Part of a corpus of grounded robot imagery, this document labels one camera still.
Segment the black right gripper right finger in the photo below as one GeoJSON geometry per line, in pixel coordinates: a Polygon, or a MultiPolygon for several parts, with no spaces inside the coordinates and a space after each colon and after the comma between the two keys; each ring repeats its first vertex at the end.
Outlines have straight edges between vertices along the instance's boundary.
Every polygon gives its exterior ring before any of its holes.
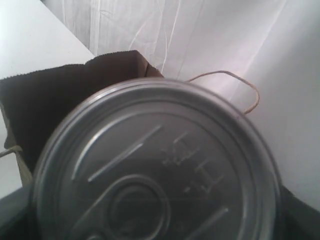
{"type": "Polygon", "coordinates": [[[281,188],[281,240],[318,240],[320,212],[298,199],[286,187],[281,188]]]}

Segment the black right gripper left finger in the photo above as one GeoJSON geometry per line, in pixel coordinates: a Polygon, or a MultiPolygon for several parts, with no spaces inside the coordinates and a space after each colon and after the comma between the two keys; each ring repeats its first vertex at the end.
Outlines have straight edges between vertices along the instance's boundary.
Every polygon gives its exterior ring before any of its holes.
{"type": "Polygon", "coordinates": [[[2,240],[29,240],[30,195],[32,187],[25,186],[0,200],[0,238],[2,240]]]}

